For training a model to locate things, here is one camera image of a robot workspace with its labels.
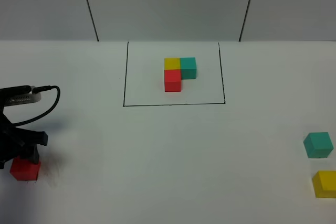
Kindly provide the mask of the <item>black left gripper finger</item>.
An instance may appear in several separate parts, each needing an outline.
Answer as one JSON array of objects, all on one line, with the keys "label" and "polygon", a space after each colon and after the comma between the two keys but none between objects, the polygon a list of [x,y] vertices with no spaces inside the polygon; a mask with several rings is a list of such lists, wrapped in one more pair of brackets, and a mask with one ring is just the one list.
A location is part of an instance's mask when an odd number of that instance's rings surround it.
[{"label": "black left gripper finger", "polygon": [[37,145],[29,147],[28,160],[32,164],[38,164],[39,163],[39,152],[38,152],[38,149],[37,149]]}]

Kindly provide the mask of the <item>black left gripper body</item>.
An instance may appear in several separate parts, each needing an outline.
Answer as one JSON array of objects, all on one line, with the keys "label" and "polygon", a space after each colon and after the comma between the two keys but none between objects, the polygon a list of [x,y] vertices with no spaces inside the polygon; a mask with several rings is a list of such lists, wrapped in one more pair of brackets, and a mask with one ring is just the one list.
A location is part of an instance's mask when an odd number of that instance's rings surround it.
[{"label": "black left gripper body", "polygon": [[28,160],[29,147],[34,145],[46,146],[48,144],[48,135],[46,132],[21,129],[20,126],[37,121],[44,117],[43,113],[27,122],[12,123],[4,114],[1,108],[1,169],[5,163],[20,157]]}]

